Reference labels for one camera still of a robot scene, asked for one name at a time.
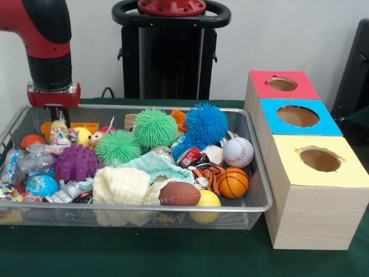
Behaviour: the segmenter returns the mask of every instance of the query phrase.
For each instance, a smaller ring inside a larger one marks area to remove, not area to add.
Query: green spiky ball
[[[111,131],[96,146],[96,155],[106,165],[118,166],[141,156],[140,143],[130,132]]]
[[[175,119],[156,108],[137,114],[134,123],[134,134],[143,147],[169,146],[178,135]]]

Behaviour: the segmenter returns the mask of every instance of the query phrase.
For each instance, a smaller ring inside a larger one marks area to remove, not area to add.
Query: red box lid
[[[320,99],[304,71],[251,70],[259,98]]]

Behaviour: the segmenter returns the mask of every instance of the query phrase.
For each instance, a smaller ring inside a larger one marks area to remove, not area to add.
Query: metal basket rim
[[[32,106],[29,104],[21,106],[12,119],[9,121],[4,131],[0,134],[0,143],[3,143],[6,136],[13,129],[22,114]],[[182,110],[189,111],[191,107],[170,107],[170,106],[130,106],[130,105],[99,105],[99,104],[81,104],[77,108],[108,108],[108,109],[132,109],[142,110],[146,108],[159,108],[161,110]],[[266,194],[266,205],[262,207],[196,207],[196,206],[152,206],[152,205],[115,205],[115,204],[73,204],[73,203],[25,203],[25,202],[1,202],[0,207],[13,208],[54,208],[54,209],[96,209],[96,210],[118,210],[118,211],[165,211],[165,212],[265,212],[273,205],[272,191],[265,165],[262,160],[261,150],[253,127],[250,115],[240,108],[219,108],[221,111],[240,113],[246,117],[247,127],[250,134],[251,143],[254,147],[254,157],[257,162],[258,170],[261,175],[262,186]]]

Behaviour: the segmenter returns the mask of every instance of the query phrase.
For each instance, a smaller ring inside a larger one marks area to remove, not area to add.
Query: yellow ball
[[[215,193],[209,190],[200,190],[200,201],[196,206],[199,207],[221,207],[220,200]],[[209,224],[214,222],[218,216],[218,212],[190,212],[193,221],[200,224]]]
[[[90,143],[89,143],[88,137],[92,135],[91,132],[88,129],[83,128],[83,127],[76,127],[74,128],[74,130],[78,132],[77,144],[78,145],[82,144],[84,147],[89,146]]]
[[[65,125],[64,120],[55,120],[51,124],[51,128],[60,128],[63,127],[64,129],[68,130],[67,125]]]

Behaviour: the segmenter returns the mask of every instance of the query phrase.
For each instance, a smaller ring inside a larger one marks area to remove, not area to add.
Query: cream knitted cloth
[[[150,175],[133,168],[105,167],[97,171],[93,180],[94,204],[160,205],[160,190],[176,179],[158,178],[149,187]],[[149,211],[94,210],[98,224],[123,226],[127,223],[142,226],[154,214]]]

